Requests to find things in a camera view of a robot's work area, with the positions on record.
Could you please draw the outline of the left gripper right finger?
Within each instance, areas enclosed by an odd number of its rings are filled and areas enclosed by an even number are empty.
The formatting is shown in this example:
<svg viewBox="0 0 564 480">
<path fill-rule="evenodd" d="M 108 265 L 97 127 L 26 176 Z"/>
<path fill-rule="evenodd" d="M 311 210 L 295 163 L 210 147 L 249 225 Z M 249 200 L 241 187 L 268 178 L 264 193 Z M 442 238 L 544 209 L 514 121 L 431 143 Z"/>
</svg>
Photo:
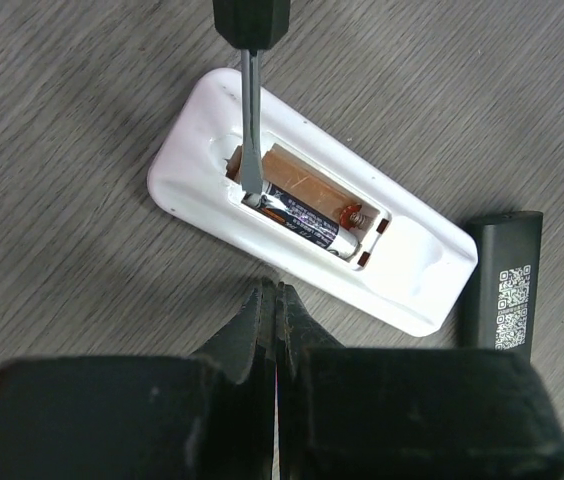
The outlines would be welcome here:
<svg viewBox="0 0 564 480">
<path fill-rule="evenodd" d="M 564 435 L 522 356 L 355 348 L 276 292 L 284 479 L 559 479 Z"/>
</svg>

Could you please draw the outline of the dark battery in remote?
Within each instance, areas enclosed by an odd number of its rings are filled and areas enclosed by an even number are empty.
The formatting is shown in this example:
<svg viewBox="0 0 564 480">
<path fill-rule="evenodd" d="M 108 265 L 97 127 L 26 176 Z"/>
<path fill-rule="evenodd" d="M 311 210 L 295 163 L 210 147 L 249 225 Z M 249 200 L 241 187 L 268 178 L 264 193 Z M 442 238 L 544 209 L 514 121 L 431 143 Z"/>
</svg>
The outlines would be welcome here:
<svg viewBox="0 0 564 480">
<path fill-rule="evenodd" d="M 260 194 L 246 193 L 242 202 L 341 259 L 357 253 L 359 240 L 334 220 L 268 181 L 263 187 Z"/>
</svg>

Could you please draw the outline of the orange handled screwdriver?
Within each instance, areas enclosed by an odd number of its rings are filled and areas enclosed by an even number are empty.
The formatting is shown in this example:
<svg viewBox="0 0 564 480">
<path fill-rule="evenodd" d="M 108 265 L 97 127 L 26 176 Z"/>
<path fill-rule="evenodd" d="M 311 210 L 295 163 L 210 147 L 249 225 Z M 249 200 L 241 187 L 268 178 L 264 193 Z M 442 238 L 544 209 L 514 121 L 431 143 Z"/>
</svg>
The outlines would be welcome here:
<svg viewBox="0 0 564 480">
<path fill-rule="evenodd" d="M 242 157 L 240 181 L 255 197 L 263 191 L 261 137 L 261 53 L 289 30 L 290 0 L 213 0 L 215 29 L 241 52 Z"/>
</svg>

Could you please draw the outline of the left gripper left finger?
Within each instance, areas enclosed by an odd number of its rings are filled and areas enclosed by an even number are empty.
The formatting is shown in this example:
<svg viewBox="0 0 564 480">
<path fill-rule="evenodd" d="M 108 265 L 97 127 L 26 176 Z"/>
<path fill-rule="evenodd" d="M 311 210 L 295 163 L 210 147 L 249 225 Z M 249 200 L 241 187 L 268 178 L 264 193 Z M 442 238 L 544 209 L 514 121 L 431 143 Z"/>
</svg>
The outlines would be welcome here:
<svg viewBox="0 0 564 480">
<path fill-rule="evenodd" d="M 276 287 L 195 352 L 0 364 L 0 479 L 268 479 Z"/>
</svg>

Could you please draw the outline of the black open remote control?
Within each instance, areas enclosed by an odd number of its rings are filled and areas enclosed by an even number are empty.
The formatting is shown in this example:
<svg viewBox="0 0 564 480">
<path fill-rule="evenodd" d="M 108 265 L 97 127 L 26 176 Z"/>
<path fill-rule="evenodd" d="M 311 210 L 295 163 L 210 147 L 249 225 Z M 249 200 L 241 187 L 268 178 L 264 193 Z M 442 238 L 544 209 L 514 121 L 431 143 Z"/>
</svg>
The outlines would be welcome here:
<svg viewBox="0 0 564 480">
<path fill-rule="evenodd" d="M 543 219 L 517 211 L 466 222 L 478 263 L 460 297 L 461 346 L 531 358 Z"/>
</svg>

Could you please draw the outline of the white remote control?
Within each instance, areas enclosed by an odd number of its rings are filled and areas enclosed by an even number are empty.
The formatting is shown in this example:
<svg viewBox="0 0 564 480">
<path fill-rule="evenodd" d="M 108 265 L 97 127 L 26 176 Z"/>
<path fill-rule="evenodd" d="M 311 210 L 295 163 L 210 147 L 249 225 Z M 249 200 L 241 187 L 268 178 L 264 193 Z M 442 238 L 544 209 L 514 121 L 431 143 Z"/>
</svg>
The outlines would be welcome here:
<svg viewBox="0 0 564 480">
<path fill-rule="evenodd" d="M 403 332 L 438 331 L 477 263 L 473 240 L 269 92 L 264 190 L 240 183 L 241 76 L 194 86 L 149 170 L 164 211 Z"/>
</svg>

